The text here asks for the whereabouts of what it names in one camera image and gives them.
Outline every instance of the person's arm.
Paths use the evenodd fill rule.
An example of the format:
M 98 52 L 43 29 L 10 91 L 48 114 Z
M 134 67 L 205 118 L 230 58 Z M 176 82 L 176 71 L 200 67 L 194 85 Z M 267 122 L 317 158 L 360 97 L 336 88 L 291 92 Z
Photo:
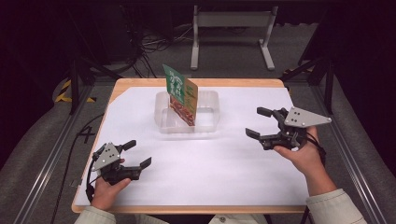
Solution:
M 95 183 L 95 193 L 91 202 L 91 206 L 88 206 L 82 211 L 76 220 L 75 224 L 115 224 L 116 219 L 114 215 L 107 211 L 111 208 L 116 196 L 125 189 L 131 179 L 126 178 L 117 183 L 114 186 L 108 184 L 102 177 L 98 178 Z
M 318 141 L 315 127 L 307 132 Z M 314 144 L 307 142 L 297 151 L 285 147 L 275 147 L 281 156 L 290 160 L 305 176 L 309 198 L 306 200 L 314 220 L 318 224 L 366 223 L 361 212 L 342 190 L 337 189 L 321 163 Z

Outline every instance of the transparent plastic container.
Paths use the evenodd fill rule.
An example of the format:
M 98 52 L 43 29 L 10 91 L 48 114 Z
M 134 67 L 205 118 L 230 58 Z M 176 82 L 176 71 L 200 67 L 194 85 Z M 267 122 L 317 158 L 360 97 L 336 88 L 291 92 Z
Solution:
M 160 133 L 213 133 L 219 123 L 219 95 L 216 91 L 198 91 L 195 126 L 189 126 L 169 107 L 169 93 L 158 92 L 155 97 L 155 123 Z

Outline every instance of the sleeve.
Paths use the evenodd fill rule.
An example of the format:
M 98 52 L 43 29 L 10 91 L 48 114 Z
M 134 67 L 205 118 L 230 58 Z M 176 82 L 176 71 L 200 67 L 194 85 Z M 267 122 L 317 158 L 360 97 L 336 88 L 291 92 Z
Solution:
M 318 224 L 364 224 L 361 212 L 343 189 L 309 197 L 309 210 Z
M 92 206 L 85 207 L 79 215 L 75 224 L 115 224 L 116 218 L 113 214 L 102 211 Z

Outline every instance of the hand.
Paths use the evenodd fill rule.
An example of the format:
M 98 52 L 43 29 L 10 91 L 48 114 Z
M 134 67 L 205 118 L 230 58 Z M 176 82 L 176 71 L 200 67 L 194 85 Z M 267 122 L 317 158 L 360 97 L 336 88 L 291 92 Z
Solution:
M 111 208 L 117 195 L 131 183 L 131 179 L 125 178 L 119 183 L 111 186 L 102 177 L 98 178 L 95 183 L 95 193 L 91 206 L 107 211 Z
M 306 131 L 318 141 L 316 127 L 309 127 Z M 290 160 L 305 175 L 309 196 L 315 196 L 337 189 L 321 163 L 317 147 L 311 142 L 307 141 L 298 151 L 291 151 L 280 146 L 274 147 L 274 150 L 284 158 Z
M 318 141 L 318 132 L 316 127 L 308 127 L 306 129 Z M 290 160 L 294 166 L 304 175 L 312 175 L 315 171 L 323 170 L 323 164 L 320 161 L 320 156 L 317 147 L 309 141 L 298 151 L 291 151 L 285 147 L 276 146 L 274 150 L 282 157 Z

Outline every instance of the cable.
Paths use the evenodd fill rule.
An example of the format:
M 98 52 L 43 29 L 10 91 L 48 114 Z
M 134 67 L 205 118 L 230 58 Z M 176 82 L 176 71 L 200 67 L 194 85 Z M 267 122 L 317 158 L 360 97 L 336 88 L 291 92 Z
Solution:
M 67 157 L 66 167 L 64 168 L 64 177 L 63 177 L 63 179 L 62 179 L 61 188 L 60 188 L 60 190 L 59 190 L 59 194 L 58 194 L 58 198 L 57 198 L 57 200 L 56 200 L 55 208 L 53 209 L 52 219 L 51 219 L 51 222 L 50 222 L 51 224 L 54 223 L 55 217 L 56 217 L 56 213 L 58 212 L 59 202 L 61 201 L 62 192 L 64 191 L 64 182 L 66 181 L 67 172 L 68 172 L 68 170 L 69 170 L 70 159 L 71 159 L 71 156 L 72 156 L 72 152 L 73 152 L 74 146 L 75 146 L 75 144 L 76 144 L 76 142 L 77 142 L 77 139 L 78 139 L 78 137 L 79 137 L 83 132 L 85 132 L 85 131 L 88 129 L 88 125 L 90 125 L 94 120 L 99 119 L 99 118 L 102 117 L 103 115 L 104 115 L 104 114 L 98 115 L 98 116 L 94 117 L 93 119 L 91 119 L 90 121 L 88 121 L 88 122 L 84 125 L 84 127 L 76 134 L 76 137 L 75 137 L 74 140 L 73 140 L 73 144 L 72 144 L 72 146 L 70 147 L 69 155 L 68 155 L 68 157 Z

